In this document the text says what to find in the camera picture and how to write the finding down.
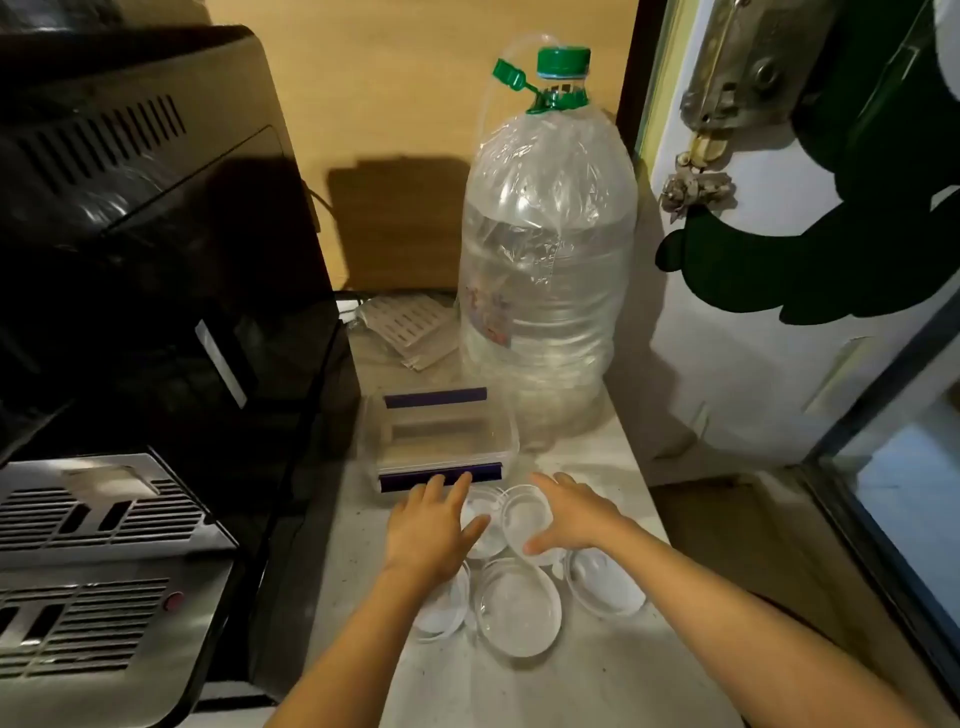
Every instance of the door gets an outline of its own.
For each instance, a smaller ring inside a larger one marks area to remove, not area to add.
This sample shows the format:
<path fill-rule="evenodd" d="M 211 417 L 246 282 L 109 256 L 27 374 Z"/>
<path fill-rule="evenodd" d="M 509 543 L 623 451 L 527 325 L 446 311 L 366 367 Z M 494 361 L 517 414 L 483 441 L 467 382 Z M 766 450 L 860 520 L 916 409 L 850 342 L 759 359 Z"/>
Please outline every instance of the door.
<path fill-rule="evenodd" d="M 789 121 L 734 130 L 714 163 L 733 199 L 671 222 L 656 198 L 690 149 L 680 109 L 714 6 L 677 4 L 608 373 L 651 484 L 800 462 L 960 288 L 960 155 L 937 141 L 960 124 L 960 12 L 887 5 L 847 4 Z"/>

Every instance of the beige wall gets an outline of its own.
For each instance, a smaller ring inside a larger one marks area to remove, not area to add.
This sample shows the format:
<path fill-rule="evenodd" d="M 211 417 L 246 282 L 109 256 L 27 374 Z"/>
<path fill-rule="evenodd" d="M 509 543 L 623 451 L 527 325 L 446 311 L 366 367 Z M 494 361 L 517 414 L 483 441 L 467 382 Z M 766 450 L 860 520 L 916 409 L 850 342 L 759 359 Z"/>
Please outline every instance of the beige wall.
<path fill-rule="evenodd" d="M 316 205 L 333 285 L 357 290 L 456 285 L 477 115 L 504 48 L 539 31 L 590 46 L 588 90 L 616 113 L 636 14 L 636 0 L 206 5 L 262 41 L 300 172 L 333 208 Z M 520 57 L 531 76 L 535 50 Z M 498 90 L 488 128 L 529 96 Z"/>

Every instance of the red button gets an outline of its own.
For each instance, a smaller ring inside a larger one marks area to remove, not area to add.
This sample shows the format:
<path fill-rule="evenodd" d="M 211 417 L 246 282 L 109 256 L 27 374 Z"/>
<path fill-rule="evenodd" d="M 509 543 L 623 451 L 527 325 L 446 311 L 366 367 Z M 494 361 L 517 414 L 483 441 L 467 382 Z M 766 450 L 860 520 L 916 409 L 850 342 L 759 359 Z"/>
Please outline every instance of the red button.
<path fill-rule="evenodd" d="M 163 611 L 176 612 L 184 599 L 186 599 L 186 596 L 184 596 L 183 592 L 173 592 L 163 600 Z"/>

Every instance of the bottle label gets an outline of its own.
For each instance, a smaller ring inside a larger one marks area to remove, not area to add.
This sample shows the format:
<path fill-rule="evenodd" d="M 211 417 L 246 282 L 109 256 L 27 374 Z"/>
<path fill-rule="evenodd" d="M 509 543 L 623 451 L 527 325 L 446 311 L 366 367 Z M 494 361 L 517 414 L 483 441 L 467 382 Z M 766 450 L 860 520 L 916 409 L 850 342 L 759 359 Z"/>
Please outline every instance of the bottle label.
<path fill-rule="evenodd" d="M 499 291 L 488 291 L 478 285 L 465 285 L 460 305 L 484 338 L 501 347 L 510 348 L 513 318 L 510 302 Z"/>

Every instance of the round plastic lid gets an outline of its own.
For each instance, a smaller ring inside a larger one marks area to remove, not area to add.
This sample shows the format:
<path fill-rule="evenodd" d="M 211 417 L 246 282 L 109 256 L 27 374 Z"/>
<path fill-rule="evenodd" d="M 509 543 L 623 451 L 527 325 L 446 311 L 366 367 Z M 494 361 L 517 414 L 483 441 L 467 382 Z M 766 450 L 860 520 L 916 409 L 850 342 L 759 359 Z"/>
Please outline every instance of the round plastic lid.
<path fill-rule="evenodd" d="M 545 45 L 537 53 L 542 79 L 583 79 L 590 71 L 590 49 L 582 45 Z"/>
<path fill-rule="evenodd" d="M 628 617 L 647 600 L 630 574 L 599 548 L 570 551 L 564 577 L 576 600 L 597 617 Z"/>
<path fill-rule="evenodd" d="M 561 562 L 566 554 L 563 548 L 551 548 L 537 556 L 523 553 L 523 545 L 553 522 L 553 513 L 546 496 L 536 485 L 515 485 L 503 494 L 500 508 L 500 527 L 504 538 L 516 555 L 539 567 Z"/>
<path fill-rule="evenodd" d="M 510 657 L 533 657 L 560 633 L 557 587 L 542 570 L 512 556 L 489 562 L 473 597 L 477 629 Z"/>
<path fill-rule="evenodd" d="M 420 642 L 443 640 L 460 627 L 467 616 L 470 601 L 470 575 L 464 564 L 457 575 L 437 587 L 414 618 Z"/>
<path fill-rule="evenodd" d="M 464 501 L 464 509 L 460 512 L 460 526 L 463 528 L 477 516 L 489 515 L 490 525 L 483 535 L 473 545 L 468 559 L 489 559 L 496 556 L 507 546 L 500 528 L 500 501 L 503 491 L 499 488 L 486 485 L 471 486 Z"/>

